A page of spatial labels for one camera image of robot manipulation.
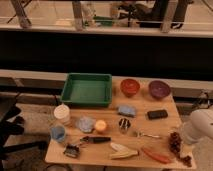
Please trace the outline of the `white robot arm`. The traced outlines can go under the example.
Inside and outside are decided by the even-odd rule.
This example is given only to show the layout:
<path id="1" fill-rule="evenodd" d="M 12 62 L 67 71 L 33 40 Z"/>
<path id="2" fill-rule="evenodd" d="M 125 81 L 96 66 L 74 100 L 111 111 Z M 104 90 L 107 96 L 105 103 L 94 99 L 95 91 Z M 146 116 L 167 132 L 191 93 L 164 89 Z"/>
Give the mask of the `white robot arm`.
<path id="1" fill-rule="evenodd" d="M 179 134 L 187 145 L 195 144 L 203 137 L 213 139 L 213 110 L 194 110 L 189 120 L 179 127 Z"/>

